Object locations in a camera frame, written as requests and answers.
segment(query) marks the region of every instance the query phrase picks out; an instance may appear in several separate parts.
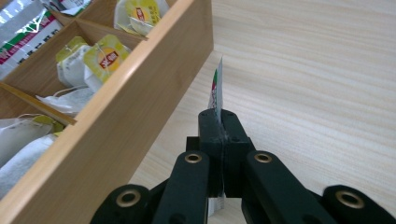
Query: black metal bracket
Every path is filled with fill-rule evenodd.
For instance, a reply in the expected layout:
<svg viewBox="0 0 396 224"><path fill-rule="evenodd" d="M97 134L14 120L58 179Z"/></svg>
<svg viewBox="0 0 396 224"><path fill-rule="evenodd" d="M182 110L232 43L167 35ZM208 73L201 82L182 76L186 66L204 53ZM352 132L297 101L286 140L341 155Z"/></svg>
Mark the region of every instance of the black metal bracket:
<svg viewBox="0 0 396 224"><path fill-rule="evenodd" d="M281 160L258 151L235 113L214 109L198 116L199 136L187 137L168 180L152 190L126 185L112 191L92 224L202 224L207 198L241 198L248 224L389 223L396 219L356 189L332 186L320 197Z"/></svg>

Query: red label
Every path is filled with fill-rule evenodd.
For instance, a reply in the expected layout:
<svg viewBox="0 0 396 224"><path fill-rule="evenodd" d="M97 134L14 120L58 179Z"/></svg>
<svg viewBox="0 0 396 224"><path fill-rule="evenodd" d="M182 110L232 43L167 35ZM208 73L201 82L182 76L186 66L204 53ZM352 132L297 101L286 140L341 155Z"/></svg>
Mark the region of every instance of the red label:
<svg viewBox="0 0 396 224"><path fill-rule="evenodd" d="M136 15L140 21L145 21L145 14L143 14L143 10L140 7L136 8Z"/></svg>
<svg viewBox="0 0 396 224"><path fill-rule="evenodd" d="M119 58L119 55L117 54L117 52L113 51L113 52L111 52L111 53L106 55L106 57L100 62L100 65L104 69L106 69L111 64L113 64L118 58Z"/></svg>

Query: tea bag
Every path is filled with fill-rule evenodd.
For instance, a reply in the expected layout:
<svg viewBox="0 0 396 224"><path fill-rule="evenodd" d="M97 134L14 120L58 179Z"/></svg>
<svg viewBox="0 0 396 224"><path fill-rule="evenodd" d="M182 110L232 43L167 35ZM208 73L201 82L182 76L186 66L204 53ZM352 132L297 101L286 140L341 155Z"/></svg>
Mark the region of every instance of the tea bag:
<svg viewBox="0 0 396 224"><path fill-rule="evenodd" d="M83 58L90 48L81 36L76 36L56 54L58 78L66 87L86 85Z"/></svg>
<svg viewBox="0 0 396 224"><path fill-rule="evenodd" d="M77 89L58 97L57 94L60 92L62 91L56 92L53 96L36 97L44 104L70 116L75 116L93 97L93 91L90 88Z"/></svg>
<svg viewBox="0 0 396 224"><path fill-rule="evenodd" d="M101 83L105 83L128 55L128 50L116 36L106 35L85 53L84 63ZM90 70L86 70L86 80L92 76Z"/></svg>
<svg viewBox="0 0 396 224"><path fill-rule="evenodd" d="M165 0L121 0L116 6L114 28L147 35L168 10Z"/></svg>
<svg viewBox="0 0 396 224"><path fill-rule="evenodd" d="M40 0L44 7L53 11L62 11L66 8L58 0Z"/></svg>
<svg viewBox="0 0 396 224"><path fill-rule="evenodd" d="M37 138L0 168L0 199L6 196L55 140L56 135L52 133Z"/></svg>
<svg viewBox="0 0 396 224"><path fill-rule="evenodd" d="M73 7L81 7L84 4L83 0L60 0L59 3L67 9Z"/></svg>
<svg viewBox="0 0 396 224"><path fill-rule="evenodd" d="M33 140L52 131L53 125L39 119L0 119L0 167Z"/></svg>
<svg viewBox="0 0 396 224"><path fill-rule="evenodd" d="M84 81L93 92L99 91L99 89L103 86L103 83L99 77L97 77L87 65L84 67Z"/></svg>

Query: wood grain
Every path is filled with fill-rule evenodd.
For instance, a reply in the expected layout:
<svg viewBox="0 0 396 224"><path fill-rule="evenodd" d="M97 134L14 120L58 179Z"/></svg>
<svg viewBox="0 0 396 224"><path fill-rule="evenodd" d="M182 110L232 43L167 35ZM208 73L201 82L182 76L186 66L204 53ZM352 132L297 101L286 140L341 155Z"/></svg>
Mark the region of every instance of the wood grain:
<svg viewBox="0 0 396 224"><path fill-rule="evenodd" d="M195 136L223 55L224 108L257 149L314 192L344 184L396 217L396 2L213 0L216 57L168 120L131 182L170 175ZM239 201L209 223L245 223Z"/></svg>
<svg viewBox="0 0 396 224"><path fill-rule="evenodd" d="M21 98L0 88L0 119L15 119L23 114L39 114L41 111L28 105Z"/></svg>
<svg viewBox="0 0 396 224"><path fill-rule="evenodd" d="M5 91L8 91L9 93L13 94L14 96L17 96L18 99L23 100L25 103L27 103L28 105L34 107L35 109L37 109L38 111L40 111L40 113L44 113L56 120L58 120L59 122L61 122L64 126L67 126L69 124L73 125L76 123L75 119L72 119L70 117L68 117L67 115L59 112L58 110L42 103L41 101L37 100L36 98L24 93L23 91L20 91L14 87L9 86L6 83L3 83L0 81L0 89L3 89ZM12 98L9 98L9 96L6 99L5 102L10 103Z"/></svg>
<svg viewBox="0 0 396 224"><path fill-rule="evenodd" d="M114 8L116 4L117 1L94 0L84 10L84 13L78 15L78 17L82 20L113 27Z"/></svg>
<svg viewBox="0 0 396 224"><path fill-rule="evenodd" d="M89 223L126 184L213 49L209 0L184 0L0 202L0 223Z"/></svg>

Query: screw hole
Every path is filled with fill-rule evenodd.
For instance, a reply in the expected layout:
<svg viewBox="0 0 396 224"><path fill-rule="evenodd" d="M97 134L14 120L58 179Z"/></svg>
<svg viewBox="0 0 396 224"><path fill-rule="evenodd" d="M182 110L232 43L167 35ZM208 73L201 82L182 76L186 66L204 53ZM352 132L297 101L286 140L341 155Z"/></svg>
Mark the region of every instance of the screw hole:
<svg viewBox="0 0 396 224"><path fill-rule="evenodd" d="M254 156L254 159L256 159L256 161L263 162L263 163L272 161L272 157L270 157L269 155L267 155L265 153L256 154Z"/></svg>
<svg viewBox="0 0 396 224"><path fill-rule="evenodd" d="M117 197L119 207L130 207L140 201L140 193L136 189L127 189Z"/></svg>
<svg viewBox="0 0 396 224"><path fill-rule="evenodd" d="M169 218L169 224L186 224L186 218L181 214L173 214Z"/></svg>
<svg viewBox="0 0 396 224"><path fill-rule="evenodd" d="M303 222L306 224L321 224L322 223L317 217L314 217L312 215L304 215Z"/></svg>
<svg viewBox="0 0 396 224"><path fill-rule="evenodd" d="M364 207L364 201L353 192L340 190L335 193L337 200L345 206L360 209Z"/></svg>
<svg viewBox="0 0 396 224"><path fill-rule="evenodd" d="M198 154L189 154L184 159L189 163L197 163L202 160L202 157Z"/></svg>

